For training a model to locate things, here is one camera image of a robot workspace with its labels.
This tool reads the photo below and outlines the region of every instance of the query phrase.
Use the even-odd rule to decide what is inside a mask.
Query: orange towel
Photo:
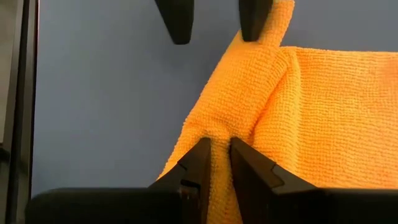
[[[293,8],[274,3],[258,43],[235,37],[162,173],[211,138],[208,223],[241,223],[233,136],[319,187],[398,188],[398,54],[280,47]]]

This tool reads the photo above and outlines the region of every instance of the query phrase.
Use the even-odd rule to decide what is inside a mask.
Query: cloth
[[[211,138],[208,223],[241,223],[237,136],[318,187],[398,188],[398,54],[280,47],[294,8],[274,3],[259,42],[232,41],[161,175]]]

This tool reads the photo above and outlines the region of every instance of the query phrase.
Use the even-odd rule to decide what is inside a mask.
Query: gray wall
[[[154,1],[41,0],[33,194],[158,176],[236,33],[237,1],[197,0],[172,45]],[[297,0],[285,45],[398,50],[398,1]]]
[[[4,134],[17,1],[0,1],[0,142]]]

